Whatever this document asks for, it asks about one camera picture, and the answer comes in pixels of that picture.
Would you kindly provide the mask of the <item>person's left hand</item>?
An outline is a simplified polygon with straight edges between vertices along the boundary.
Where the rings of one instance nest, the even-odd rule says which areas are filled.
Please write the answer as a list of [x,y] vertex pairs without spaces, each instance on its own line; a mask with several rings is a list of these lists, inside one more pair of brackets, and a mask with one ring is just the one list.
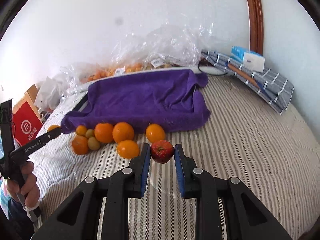
[[36,184],[37,178],[35,174],[33,174],[33,170],[34,163],[31,161],[28,161],[21,166],[21,172],[26,176],[25,184],[21,189],[19,188],[19,185],[12,180],[8,179],[6,182],[6,188],[11,198],[19,203],[20,201],[17,198],[17,194],[20,193],[23,196],[26,196],[24,203],[28,208],[35,207],[40,197],[40,189]]

